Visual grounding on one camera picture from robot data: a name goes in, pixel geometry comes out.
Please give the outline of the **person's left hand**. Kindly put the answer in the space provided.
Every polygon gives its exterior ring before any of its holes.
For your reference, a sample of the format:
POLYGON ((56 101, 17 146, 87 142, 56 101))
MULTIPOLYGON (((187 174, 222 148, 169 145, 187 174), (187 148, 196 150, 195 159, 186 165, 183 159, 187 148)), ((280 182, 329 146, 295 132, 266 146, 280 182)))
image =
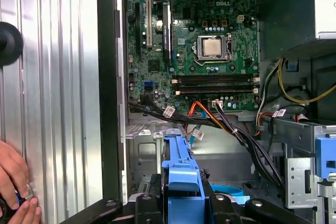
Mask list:
POLYGON ((23 157, 1 141, 1 196, 11 209, 19 207, 16 192, 22 198, 28 196, 28 179, 28 166, 23 157))

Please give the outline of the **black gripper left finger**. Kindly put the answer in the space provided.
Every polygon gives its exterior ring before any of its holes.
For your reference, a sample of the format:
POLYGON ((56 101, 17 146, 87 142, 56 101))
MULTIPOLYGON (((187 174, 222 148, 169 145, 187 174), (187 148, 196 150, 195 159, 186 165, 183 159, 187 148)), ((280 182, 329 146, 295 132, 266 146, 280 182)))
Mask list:
POLYGON ((63 223, 163 223, 162 176, 153 174, 148 190, 130 197, 126 204, 101 199, 63 223))

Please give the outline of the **person's right hand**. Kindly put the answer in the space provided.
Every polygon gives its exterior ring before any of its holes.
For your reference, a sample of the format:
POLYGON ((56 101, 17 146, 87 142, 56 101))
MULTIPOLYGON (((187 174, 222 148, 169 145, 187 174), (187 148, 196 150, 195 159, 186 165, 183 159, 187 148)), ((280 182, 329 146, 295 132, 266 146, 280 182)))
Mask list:
POLYGON ((38 224, 41 223, 41 208, 38 199, 32 198, 25 201, 16 213, 15 223, 38 224))

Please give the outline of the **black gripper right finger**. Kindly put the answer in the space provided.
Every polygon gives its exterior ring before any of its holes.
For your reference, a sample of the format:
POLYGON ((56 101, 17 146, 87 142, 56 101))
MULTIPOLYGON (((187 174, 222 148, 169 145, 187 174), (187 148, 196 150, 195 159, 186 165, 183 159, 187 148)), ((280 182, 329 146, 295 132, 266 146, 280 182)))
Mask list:
POLYGON ((240 205, 222 189, 206 184, 206 215, 213 223, 335 223, 335 180, 312 173, 286 173, 285 196, 256 182, 256 175, 234 173, 219 182, 239 183, 250 199, 240 205))

